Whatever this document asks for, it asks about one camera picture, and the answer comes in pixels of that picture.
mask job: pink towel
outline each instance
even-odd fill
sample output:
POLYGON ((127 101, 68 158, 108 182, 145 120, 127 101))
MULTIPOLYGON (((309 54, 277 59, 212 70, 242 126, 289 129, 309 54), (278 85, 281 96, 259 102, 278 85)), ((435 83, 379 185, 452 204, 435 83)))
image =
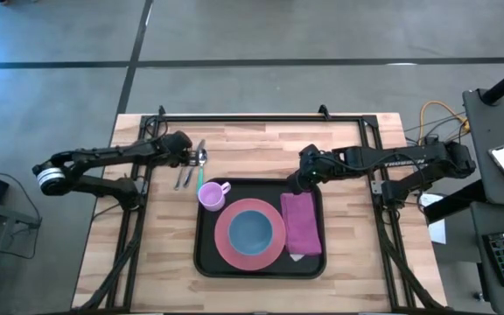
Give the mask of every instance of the pink towel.
POLYGON ((314 215, 312 195, 307 192, 299 195, 282 193, 281 208, 287 229, 285 245, 289 253, 308 256, 321 254, 322 247, 314 215))

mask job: wooden table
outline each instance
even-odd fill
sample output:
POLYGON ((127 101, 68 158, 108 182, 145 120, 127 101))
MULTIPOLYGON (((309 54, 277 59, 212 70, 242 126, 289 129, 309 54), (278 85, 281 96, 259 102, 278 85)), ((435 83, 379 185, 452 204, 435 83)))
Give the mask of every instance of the wooden table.
MULTIPOLYGON (((376 115, 384 148, 405 146, 400 116, 376 115)), ((119 115, 112 145, 133 143, 140 119, 140 115, 119 115)), ((206 139, 209 159, 204 180, 283 179, 298 168, 298 152, 308 144, 316 144, 321 150, 361 144, 359 128, 350 122, 169 122, 169 132, 175 130, 183 130, 194 145, 206 139)), ((104 177, 117 179, 129 174, 130 168, 130 164, 107 167, 104 177)), ((395 168, 390 169, 390 176, 400 179, 410 172, 410 168, 395 168)), ((133 312, 389 311, 366 177, 319 186, 327 249, 327 266, 320 277, 252 280, 208 278, 194 268, 197 176, 194 174, 188 189, 176 192, 173 186, 178 174, 179 169, 168 167, 158 167, 153 172, 133 312)), ((111 198, 99 199, 95 212, 115 203, 111 198)), ((400 226, 409 266, 427 291, 446 305, 424 216, 414 206, 401 211, 400 226)), ((117 208, 93 222, 73 306, 87 301, 108 274, 121 217, 122 211, 117 208)), ((399 279, 396 271, 396 287, 402 296, 399 279)), ((122 282, 118 293, 120 304, 122 282)))

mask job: pink mug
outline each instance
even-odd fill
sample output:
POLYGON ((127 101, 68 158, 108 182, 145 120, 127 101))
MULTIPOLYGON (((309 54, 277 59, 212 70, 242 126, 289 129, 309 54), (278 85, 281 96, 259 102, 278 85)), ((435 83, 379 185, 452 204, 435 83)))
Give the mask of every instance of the pink mug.
POLYGON ((225 194, 231 190, 227 182, 219 185, 214 182, 205 183, 198 191, 198 200, 209 211, 219 211, 225 206, 225 194))

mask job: concrete floor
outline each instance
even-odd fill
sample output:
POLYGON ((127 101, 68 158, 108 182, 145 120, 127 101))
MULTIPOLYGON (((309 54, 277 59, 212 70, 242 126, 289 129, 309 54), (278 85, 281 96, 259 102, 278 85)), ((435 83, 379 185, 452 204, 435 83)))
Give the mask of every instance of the concrete floor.
MULTIPOLYGON (((144 2, 0 6, 0 62, 128 61, 144 2)), ((504 57, 504 0, 155 0, 140 60, 436 57, 504 57)), ((408 128, 426 101, 461 112, 462 91, 503 76, 504 64, 141 68, 126 112, 155 112, 159 104, 169 113, 313 112, 324 103, 332 112, 399 112, 408 128)), ((32 260, 0 259, 0 314, 69 308, 95 199, 46 197, 31 168, 58 151, 108 145, 125 78, 125 68, 0 69, 0 172, 24 184, 44 217, 32 260)), ((447 116, 439 107, 427 113, 427 121, 447 116)), ((442 180, 433 192, 478 177, 442 180)), ((16 190, 8 202, 31 211, 16 190)), ((447 228, 465 221, 457 216, 447 228)), ((25 234, 10 249, 30 253, 32 242, 25 234)), ((490 312, 471 297, 479 289, 475 265, 449 256, 437 248, 449 305, 490 312)))

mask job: blue plate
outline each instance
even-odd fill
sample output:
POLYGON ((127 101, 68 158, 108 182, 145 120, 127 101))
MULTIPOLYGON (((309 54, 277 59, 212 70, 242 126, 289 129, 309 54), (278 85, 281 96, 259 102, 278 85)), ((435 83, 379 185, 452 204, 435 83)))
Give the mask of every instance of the blue plate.
POLYGON ((273 227, 270 220, 256 210, 238 213, 228 226, 231 246, 246 256, 257 256, 271 245, 273 227))

